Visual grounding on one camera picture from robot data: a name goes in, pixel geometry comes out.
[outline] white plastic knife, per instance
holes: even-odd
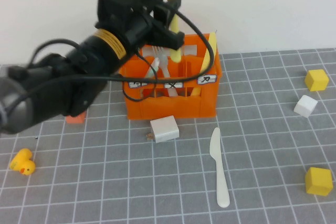
[[[230,205],[230,197],[224,175],[220,139],[221,131],[219,128],[215,128],[210,140],[210,155],[216,161],[217,203],[220,207],[226,208]]]

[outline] crate label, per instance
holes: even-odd
[[[171,88],[183,88],[183,82],[171,82],[171,83],[165,83],[164,84],[165,89],[171,89]]]
[[[132,82],[132,81],[130,81],[128,84],[131,89],[137,89],[137,88],[148,85],[148,83],[145,83],[145,82]]]
[[[215,74],[208,74],[206,76],[201,76],[197,80],[198,85],[204,85],[208,83],[214,83],[217,80],[217,75]]]

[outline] yellow cube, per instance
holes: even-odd
[[[309,70],[305,79],[309,91],[325,90],[328,82],[329,78],[323,69]]]
[[[307,194],[327,196],[333,188],[329,169],[310,167],[305,180]]]

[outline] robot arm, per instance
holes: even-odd
[[[157,4],[162,1],[98,0],[98,30],[80,44],[79,50],[65,57],[51,54],[25,68],[10,67],[7,77],[0,78],[2,131],[15,134],[59,114],[77,116],[91,105],[107,81],[55,83],[35,92],[7,114],[6,108],[20,95],[43,83],[75,74],[111,76],[145,44],[180,48],[184,34],[169,31],[173,14]],[[181,0],[169,4],[178,9]]]

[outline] orange block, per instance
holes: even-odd
[[[86,111],[81,113],[80,115],[74,117],[74,118],[72,116],[67,116],[66,121],[67,121],[67,123],[72,123],[72,124],[77,123],[77,124],[79,124],[79,123],[84,123],[85,118],[86,118]]]

